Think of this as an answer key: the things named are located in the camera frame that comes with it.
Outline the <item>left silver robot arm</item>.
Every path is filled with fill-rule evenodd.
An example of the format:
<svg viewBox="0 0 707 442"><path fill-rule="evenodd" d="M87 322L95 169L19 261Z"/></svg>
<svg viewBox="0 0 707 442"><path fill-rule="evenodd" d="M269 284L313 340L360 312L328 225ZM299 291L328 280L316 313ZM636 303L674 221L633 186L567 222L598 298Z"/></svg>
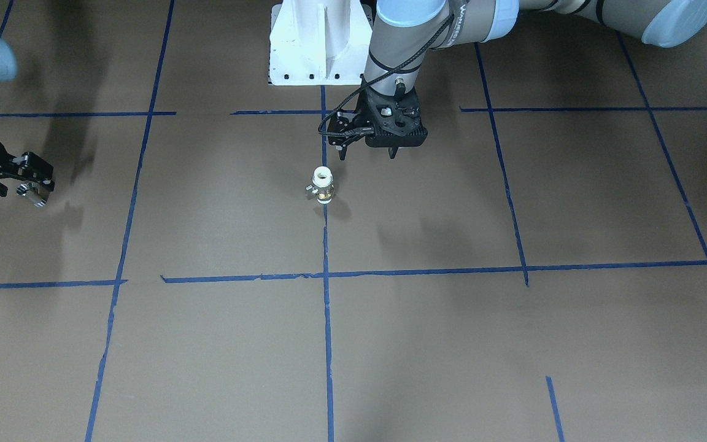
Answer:
<svg viewBox="0 0 707 442"><path fill-rule="evenodd" d="M415 85L427 53L507 36L533 12L584 17L663 48L707 25L707 1L378 1L361 86L323 118L318 134L342 160L359 140L390 158L422 145L428 131Z"/></svg>

